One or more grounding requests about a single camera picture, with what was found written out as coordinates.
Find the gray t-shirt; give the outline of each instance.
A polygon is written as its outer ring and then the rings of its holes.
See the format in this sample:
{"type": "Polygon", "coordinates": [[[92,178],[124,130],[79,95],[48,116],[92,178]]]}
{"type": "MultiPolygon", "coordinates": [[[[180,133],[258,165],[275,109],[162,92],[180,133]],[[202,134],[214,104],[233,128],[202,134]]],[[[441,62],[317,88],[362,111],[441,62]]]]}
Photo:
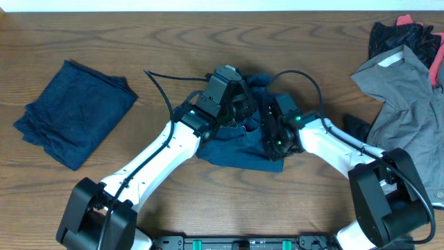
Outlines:
{"type": "Polygon", "coordinates": [[[434,205],[444,204],[444,94],[407,46],[382,53],[351,76],[362,92],[384,102],[367,144],[401,148],[415,163],[434,205]]]}

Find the folded navy cloth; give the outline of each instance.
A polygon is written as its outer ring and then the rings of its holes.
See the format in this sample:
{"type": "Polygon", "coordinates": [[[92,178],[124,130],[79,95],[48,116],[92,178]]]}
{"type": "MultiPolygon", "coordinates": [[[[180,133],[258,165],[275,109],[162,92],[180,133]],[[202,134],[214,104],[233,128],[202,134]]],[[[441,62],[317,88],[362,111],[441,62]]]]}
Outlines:
{"type": "MultiPolygon", "coordinates": [[[[216,136],[196,152],[198,158],[222,167],[237,167],[267,172],[282,172],[284,160],[270,161],[262,147],[260,108],[262,93],[271,79],[266,74],[247,76],[246,81],[259,110],[235,127],[220,128],[216,136]]],[[[273,93],[266,96],[266,104],[273,93]]]]}
{"type": "Polygon", "coordinates": [[[77,170],[131,108],[126,79],[65,61],[37,101],[14,123],[23,140],[77,170]]]}

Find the black cable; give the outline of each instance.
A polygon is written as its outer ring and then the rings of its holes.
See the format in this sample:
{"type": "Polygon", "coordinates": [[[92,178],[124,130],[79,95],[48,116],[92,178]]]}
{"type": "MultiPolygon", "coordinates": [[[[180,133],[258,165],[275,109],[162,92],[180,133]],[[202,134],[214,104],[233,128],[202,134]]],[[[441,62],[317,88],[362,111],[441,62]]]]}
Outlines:
{"type": "Polygon", "coordinates": [[[287,73],[295,73],[295,74],[301,74],[305,77],[307,77],[312,83],[313,85],[316,87],[316,90],[318,91],[318,98],[319,98],[319,105],[320,105],[320,117],[321,117],[321,122],[322,125],[325,128],[326,133],[331,133],[334,137],[338,138],[340,141],[348,144],[349,146],[351,146],[352,148],[366,154],[367,156],[370,156],[371,158],[379,161],[380,163],[382,163],[383,165],[385,165],[387,168],[389,168],[395,175],[397,175],[402,181],[404,181],[408,186],[411,187],[411,189],[416,193],[416,195],[418,195],[422,206],[425,209],[425,212],[427,213],[427,218],[430,221],[430,234],[424,239],[424,240],[406,240],[406,239],[399,239],[398,241],[407,243],[407,244],[426,244],[428,242],[430,242],[433,237],[435,236],[436,233],[436,222],[432,213],[432,209],[429,207],[429,205],[427,204],[427,202],[425,201],[424,197],[421,195],[421,193],[418,191],[418,189],[416,189],[416,187],[413,185],[413,183],[407,178],[407,176],[405,176],[402,172],[400,172],[399,170],[397,170],[396,168],[394,168],[392,165],[388,164],[387,162],[381,160],[379,157],[373,155],[371,152],[365,150],[365,148],[360,148],[356,145],[354,145],[353,143],[343,139],[340,135],[337,135],[335,132],[333,132],[332,127],[329,127],[326,123],[325,123],[325,113],[324,113],[324,102],[323,102],[323,98],[322,98],[322,93],[321,93],[321,89],[319,88],[318,83],[309,75],[307,75],[304,72],[300,72],[298,70],[286,70],[283,72],[280,72],[279,74],[277,74],[270,82],[270,84],[268,84],[268,86],[266,86],[266,89],[264,90],[264,93],[262,95],[262,119],[265,118],[265,96],[266,96],[266,92],[268,90],[268,87],[274,82],[274,80],[276,80],[279,76],[283,75],[283,74],[287,74],[287,73]]]}
{"type": "Polygon", "coordinates": [[[319,98],[319,105],[321,105],[321,113],[324,113],[324,102],[322,101],[322,93],[321,93],[321,88],[319,87],[319,85],[316,83],[315,80],[313,80],[313,78],[311,76],[309,76],[308,74],[304,73],[304,72],[300,72],[298,70],[285,70],[283,72],[278,73],[277,75],[275,75],[275,77],[273,77],[273,79],[271,79],[270,83],[265,87],[264,92],[262,93],[262,119],[265,119],[265,114],[266,114],[266,109],[265,109],[265,96],[266,93],[268,91],[268,89],[270,88],[270,86],[274,83],[274,81],[279,78],[281,75],[283,74],[287,74],[287,73],[294,73],[294,74],[300,74],[303,75],[305,77],[307,77],[314,85],[314,87],[316,87],[316,90],[318,91],[318,98],[319,98]]]}
{"type": "Polygon", "coordinates": [[[105,233],[106,233],[107,225],[110,222],[111,213],[114,210],[114,207],[117,203],[117,200],[118,200],[120,194],[123,192],[123,189],[129,184],[131,179],[133,179],[133,177],[143,167],[145,167],[145,165],[147,163],[149,163],[150,160],[152,160],[154,157],[156,157],[156,155],[158,155],[165,147],[168,146],[168,143],[171,141],[171,138],[173,137],[173,133],[174,133],[173,108],[171,107],[171,104],[170,104],[168,97],[165,94],[164,90],[162,89],[162,87],[160,87],[159,83],[157,83],[157,81],[153,78],[152,73],[146,69],[144,69],[144,72],[152,80],[152,82],[155,84],[155,86],[158,88],[160,94],[162,94],[162,96],[164,97],[166,106],[168,106],[169,118],[171,120],[169,135],[168,135],[168,138],[162,143],[162,146],[159,147],[159,149],[157,149],[152,155],[150,155],[142,164],[140,164],[136,169],[134,169],[134,171],[128,177],[126,177],[123,180],[122,184],[120,185],[119,189],[117,190],[116,194],[114,195],[114,198],[112,199],[110,206],[108,207],[108,211],[106,212],[106,217],[105,217],[105,221],[102,226],[102,231],[100,234],[99,243],[97,245],[97,250],[101,250],[101,248],[103,247],[103,240],[105,239],[105,233]]]}
{"type": "Polygon", "coordinates": [[[153,76],[159,76],[159,77],[163,77],[163,78],[167,78],[167,79],[173,79],[173,80],[205,81],[205,82],[207,82],[207,79],[205,79],[205,78],[166,76],[166,75],[163,75],[163,74],[159,74],[159,73],[148,71],[146,69],[145,69],[145,73],[146,74],[149,73],[149,74],[152,74],[153,76]]]}

